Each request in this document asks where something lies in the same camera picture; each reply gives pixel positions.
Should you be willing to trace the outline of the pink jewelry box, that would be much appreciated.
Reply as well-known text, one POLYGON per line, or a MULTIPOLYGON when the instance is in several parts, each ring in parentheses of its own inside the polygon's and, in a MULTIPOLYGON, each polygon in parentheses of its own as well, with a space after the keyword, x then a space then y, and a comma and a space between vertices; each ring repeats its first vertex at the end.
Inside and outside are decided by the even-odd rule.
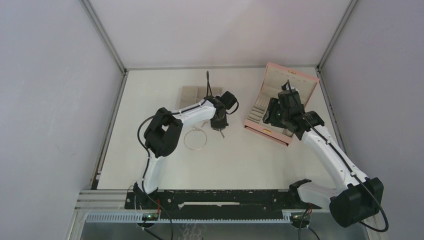
POLYGON ((269 62, 244 128, 288 146, 294 134, 284 118, 294 116, 299 105, 308 104, 318 83, 316 76, 269 62))

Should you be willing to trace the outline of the pink compartment tray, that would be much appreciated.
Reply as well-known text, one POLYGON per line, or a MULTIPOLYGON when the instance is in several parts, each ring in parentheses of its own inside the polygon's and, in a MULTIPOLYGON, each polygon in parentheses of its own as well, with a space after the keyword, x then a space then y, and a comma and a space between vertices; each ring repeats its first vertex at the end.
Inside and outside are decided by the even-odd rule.
POLYGON ((183 86, 181 89, 179 109, 185 109, 202 102, 207 95, 222 95, 222 87, 211 87, 207 90, 206 86, 183 86))

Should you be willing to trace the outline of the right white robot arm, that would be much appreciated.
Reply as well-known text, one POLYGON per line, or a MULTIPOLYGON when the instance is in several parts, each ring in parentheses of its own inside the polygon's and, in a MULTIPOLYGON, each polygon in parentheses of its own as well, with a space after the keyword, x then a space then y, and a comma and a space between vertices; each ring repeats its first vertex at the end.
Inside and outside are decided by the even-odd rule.
POLYGON ((310 179, 290 185, 289 203, 295 208, 312 204, 330 211, 333 219, 346 228, 364 224, 377 214, 387 216, 381 206, 384 185, 379 178, 369 178, 349 159, 331 137, 323 119, 315 111, 305 111, 299 92, 283 90, 272 97, 265 123, 287 129, 308 146, 324 166, 335 187, 320 186, 310 179))

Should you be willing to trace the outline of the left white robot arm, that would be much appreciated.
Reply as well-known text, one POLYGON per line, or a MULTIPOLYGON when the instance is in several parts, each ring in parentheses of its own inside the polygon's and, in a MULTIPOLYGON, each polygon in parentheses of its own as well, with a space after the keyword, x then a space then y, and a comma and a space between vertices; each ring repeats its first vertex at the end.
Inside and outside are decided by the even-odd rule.
POLYGON ((134 184, 134 191, 139 191, 137 202, 149 209, 156 203, 154 193, 158 189, 159 176, 163 163, 177 148, 181 133, 185 127, 203 121, 210 121, 211 128, 222 131, 229 124, 228 112, 232 107, 238 110, 237 98, 226 91, 222 95, 208 95, 190 106, 168 110, 162 107, 153 116, 144 120, 137 129, 137 140, 147 152, 147 163, 142 176, 134 184))

